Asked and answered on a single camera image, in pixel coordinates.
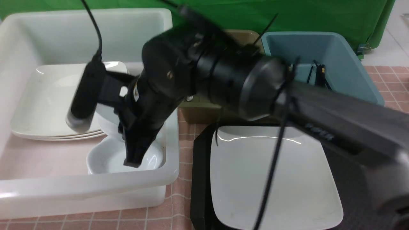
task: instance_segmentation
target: white plastic bin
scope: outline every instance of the white plastic bin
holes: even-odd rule
[[[132,73],[143,44],[172,27],[167,9],[93,10],[104,61]],[[158,135],[165,163],[158,169],[88,175],[85,158],[102,138],[45,142],[18,138],[10,121],[38,66],[86,63],[98,46],[86,11],[14,14],[0,26],[0,219],[156,206],[179,173],[177,113]]]

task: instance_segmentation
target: black tray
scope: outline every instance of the black tray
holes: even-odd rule
[[[257,126],[274,126],[257,124]],[[216,124],[209,125],[194,141],[190,219],[195,230],[235,230],[217,218],[211,199],[210,149]],[[333,230],[388,230],[393,215],[378,216],[372,209],[359,165],[324,148],[344,209],[342,222]]]

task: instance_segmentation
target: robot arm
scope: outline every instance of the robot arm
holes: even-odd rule
[[[288,64],[261,55],[253,45],[238,45],[186,6],[178,10],[191,24],[144,45],[140,76],[86,69],[67,117],[72,128],[84,130],[97,103],[114,107],[126,143],[125,165],[139,166],[186,96],[199,94],[246,120],[283,113],[286,95],[279,87]],[[122,86],[128,87],[124,98]],[[375,209],[397,213],[396,229],[407,228],[409,116],[305,83],[291,87],[291,124],[359,163]]]

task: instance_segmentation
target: pink checkered tablecloth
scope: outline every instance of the pink checkered tablecloth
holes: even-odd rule
[[[409,68],[366,66],[385,106],[409,113]],[[189,219],[193,140],[205,124],[188,124],[179,113],[180,173],[158,207],[0,220],[0,230],[191,230]]]

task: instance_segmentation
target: stack of plates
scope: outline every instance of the stack of plates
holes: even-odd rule
[[[109,71],[127,72],[125,64],[105,62]],[[85,133],[70,129],[65,118],[85,64],[43,65],[32,74],[11,121],[11,131],[32,140],[82,140],[104,135],[96,119]]]

